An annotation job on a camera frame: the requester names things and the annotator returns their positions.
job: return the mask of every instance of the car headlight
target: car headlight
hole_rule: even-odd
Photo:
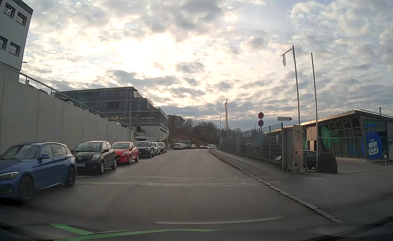
[[[0,180],[12,180],[17,177],[18,172],[8,172],[0,174]]]
[[[99,154],[95,154],[92,156],[92,161],[95,161],[99,158]]]

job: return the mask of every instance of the side mirror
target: side mirror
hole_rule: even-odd
[[[48,158],[50,158],[49,154],[43,153],[43,154],[40,155],[39,160],[48,159]]]

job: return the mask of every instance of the red car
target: red car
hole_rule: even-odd
[[[159,146],[161,147],[161,153],[167,153],[167,146],[163,142],[158,142]]]
[[[127,163],[139,161],[139,151],[135,147],[134,143],[129,141],[115,142],[111,146],[114,149],[118,163]]]

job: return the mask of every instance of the blue car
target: blue car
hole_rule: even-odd
[[[0,197],[25,202],[36,191],[75,182],[76,159],[64,144],[23,143],[0,155]]]

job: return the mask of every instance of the sky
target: sky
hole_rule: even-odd
[[[393,0],[25,0],[22,72],[59,91],[134,86],[242,130],[361,108],[393,116]]]

